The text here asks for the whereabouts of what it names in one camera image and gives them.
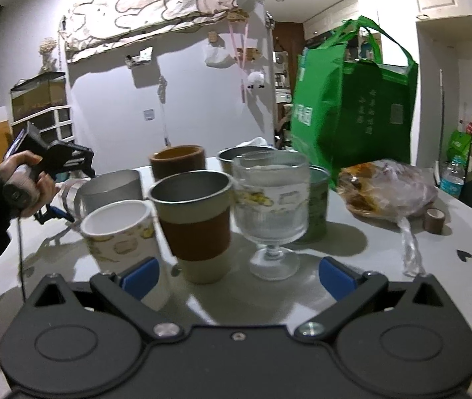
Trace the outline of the person's left hand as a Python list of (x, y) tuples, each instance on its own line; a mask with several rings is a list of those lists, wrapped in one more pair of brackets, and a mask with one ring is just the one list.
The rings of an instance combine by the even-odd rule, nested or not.
[(29, 218), (53, 201), (56, 183), (45, 172), (35, 174), (41, 160), (41, 156), (24, 150), (0, 164), (0, 193), (12, 217)]

